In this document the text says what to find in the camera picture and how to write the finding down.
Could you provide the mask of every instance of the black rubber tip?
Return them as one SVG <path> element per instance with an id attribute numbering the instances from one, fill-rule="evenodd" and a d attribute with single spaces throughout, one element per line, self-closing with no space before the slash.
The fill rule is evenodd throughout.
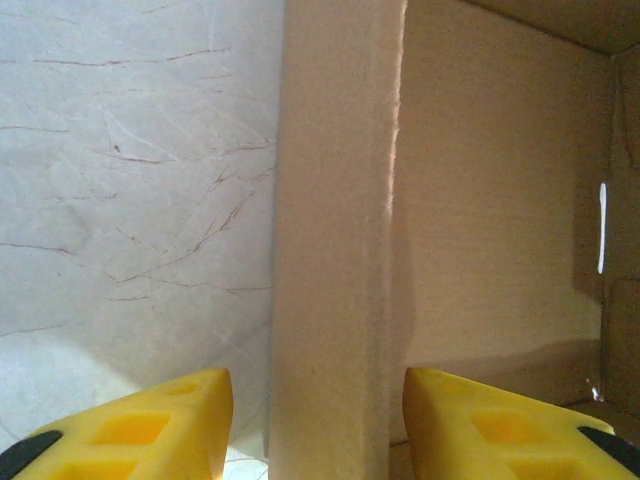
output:
<path id="1" fill-rule="evenodd" d="M 0 480 L 11 480 L 62 438 L 59 430 L 20 440 L 0 454 Z"/>
<path id="2" fill-rule="evenodd" d="M 624 465 L 627 470 L 640 478 L 640 450 L 632 443 L 591 427 L 578 427 L 578 430 L 602 450 Z"/>

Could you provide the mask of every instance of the marble floor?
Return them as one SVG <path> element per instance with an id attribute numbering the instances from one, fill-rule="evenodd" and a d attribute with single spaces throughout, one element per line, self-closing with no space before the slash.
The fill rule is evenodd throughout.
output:
<path id="1" fill-rule="evenodd" d="M 0 449 L 209 366 L 266 478 L 283 0 L 0 0 Z"/>

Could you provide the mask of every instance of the white marble surface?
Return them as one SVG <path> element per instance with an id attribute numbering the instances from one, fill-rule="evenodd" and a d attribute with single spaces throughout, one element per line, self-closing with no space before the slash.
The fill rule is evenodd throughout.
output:
<path id="1" fill-rule="evenodd" d="M 0 448 L 220 365 L 266 477 L 282 10 L 0 0 Z"/>

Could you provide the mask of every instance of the cardboard box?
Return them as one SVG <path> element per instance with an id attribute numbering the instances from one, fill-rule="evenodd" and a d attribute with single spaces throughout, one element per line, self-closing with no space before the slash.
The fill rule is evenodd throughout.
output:
<path id="1" fill-rule="evenodd" d="M 387 478 L 407 366 L 637 432 L 640 6 L 476 3 L 288 2 L 270 478 Z"/>

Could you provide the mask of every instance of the corrugated cardboard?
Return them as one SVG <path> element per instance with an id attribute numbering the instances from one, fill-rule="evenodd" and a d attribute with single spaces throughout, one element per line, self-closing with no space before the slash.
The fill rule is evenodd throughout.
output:
<path id="1" fill-rule="evenodd" d="M 626 48 L 638 15 L 552 3 L 409 0 L 401 42 L 401 0 L 288 2 L 270 478 L 386 478 L 406 366 L 587 402 L 603 329 L 606 391 L 628 386 L 606 375 L 619 337 L 601 325 L 614 280 L 640 275 L 640 177 L 613 121 L 624 68 L 576 42 Z M 640 367 L 625 352 L 618 364 Z"/>

